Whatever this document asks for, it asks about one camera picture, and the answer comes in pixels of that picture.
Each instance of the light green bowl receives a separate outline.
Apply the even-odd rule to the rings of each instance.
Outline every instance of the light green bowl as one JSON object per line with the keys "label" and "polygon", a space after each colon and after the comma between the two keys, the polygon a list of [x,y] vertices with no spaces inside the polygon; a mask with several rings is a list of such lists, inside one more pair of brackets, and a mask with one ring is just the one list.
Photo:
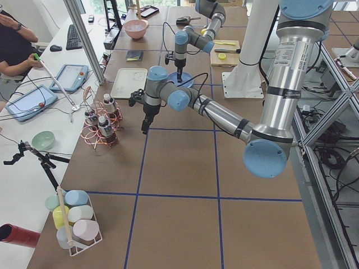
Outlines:
{"label": "light green bowl", "polygon": [[37,150],[49,150],[55,143],[55,135],[50,131],[43,131],[34,136],[31,144]]}

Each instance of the white table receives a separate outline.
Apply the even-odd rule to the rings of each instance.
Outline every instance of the white table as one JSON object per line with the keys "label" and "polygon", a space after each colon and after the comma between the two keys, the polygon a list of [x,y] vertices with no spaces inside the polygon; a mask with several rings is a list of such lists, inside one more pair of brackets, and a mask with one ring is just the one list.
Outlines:
{"label": "white table", "polygon": [[[88,15],[83,15],[83,19],[96,56],[100,60],[105,52],[103,46],[105,20],[95,17],[95,22],[89,25],[87,22]],[[54,75],[59,72],[64,64],[87,64],[89,70],[92,70],[83,49],[66,50],[67,30],[71,23],[71,19],[68,18],[41,56],[41,59]],[[53,44],[62,46],[63,50],[61,52],[50,52],[49,47]],[[33,68],[29,72],[29,77],[31,79],[48,77],[48,74],[42,68]],[[49,86],[51,82],[52,80],[45,80],[36,81],[35,83],[37,85]],[[87,86],[91,86],[96,92],[98,83],[94,74],[89,77],[83,88]],[[35,86],[32,83],[26,83],[26,86],[21,86],[17,91],[26,93],[34,88]],[[71,98],[76,104],[80,104],[82,102],[82,95],[83,90],[79,89],[71,95]],[[18,97],[19,95],[14,95],[11,101]],[[64,95],[58,94],[58,97],[60,99]],[[72,108],[66,98],[57,101],[51,107],[66,112],[70,112]],[[31,140],[37,133],[49,130],[56,137],[55,145],[50,151],[71,154],[84,124],[84,111],[85,109],[82,106],[80,110],[74,112],[72,114],[72,122],[70,122],[67,114],[57,109],[46,109],[23,123],[15,119],[2,120],[0,121],[0,127],[3,128],[1,134],[16,142],[23,140],[31,143]],[[8,115],[8,111],[3,109],[0,116],[5,115]],[[44,202],[47,197],[55,194],[55,190],[41,167],[40,161],[30,151],[25,151],[25,156],[14,165],[3,165],[4,160],[11,160],[12,156],[16,153],[19,153],[17,145],[12,141],[0,137],[0,225],[10,223],[41,233],[49,214],[49,211],[44,206]],[[59,161],[53,161],[53,163],[57,167],[51,169],[51,171],[60,184],[67,164]],[[33,255],[33,251],[34,249],[28,247],[0,243],[1,268],[26,268]]]}

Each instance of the wooden stick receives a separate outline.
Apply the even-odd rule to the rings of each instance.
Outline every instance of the wooden stick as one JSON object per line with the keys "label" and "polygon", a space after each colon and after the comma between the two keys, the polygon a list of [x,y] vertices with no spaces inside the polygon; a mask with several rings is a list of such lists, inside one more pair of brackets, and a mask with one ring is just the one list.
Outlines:
{"label": "wooden stick", "polygon": [[136,7],[137,7],[137,15],[139,17],[139,20],[142,20],[141,11],[140,11],[140,1],[136,0]]}
{"label": "wooden stick", "polygon": [[71,236],[70,226],[68,224],[68,218],[67,218],[67,214],[66,214],[65,203],[63,202],[62,189],[61,189],[60,186],[57,187],[57,195],[58,195],[58,200],[60,201],[60,208],[61,208],[61,214],[62,214],[63,223],[65,224],[67,242],[68,242],[68,245],[70,246],[70,248],[72,248],[73,247],[73,240],[72,240],[72,236]]}

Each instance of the cutting board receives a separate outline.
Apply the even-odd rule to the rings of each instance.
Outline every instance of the cutting board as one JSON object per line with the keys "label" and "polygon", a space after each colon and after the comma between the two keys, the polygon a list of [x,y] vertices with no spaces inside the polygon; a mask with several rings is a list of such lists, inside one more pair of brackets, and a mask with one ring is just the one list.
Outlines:
{"label": "cutting board", "polygon": [[214,43],[214,47],[211,51],[211,66],[236,66],[240,58],[239,53],[225,53],[226,59],[220,60],[218,58],[219,52],[214,52],[215,49],[240,49],[240,42],[238,40],[214,40],[217,42],[233,42],[235,45],[219,45]]}

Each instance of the wristwatch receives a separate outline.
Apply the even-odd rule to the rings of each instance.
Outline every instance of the wristwatch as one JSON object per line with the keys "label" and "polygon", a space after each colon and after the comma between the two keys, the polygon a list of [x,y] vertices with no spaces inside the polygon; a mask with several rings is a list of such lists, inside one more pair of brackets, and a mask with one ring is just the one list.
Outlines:
{"label": "wristwatch", "polygon": [[21,23],[19,23],[19,24],[17,25],[17,29],[16,29],[16,31],[19,31],[19,30],[21,29],[21,27],[22,27],[22,24],[21,24]]}

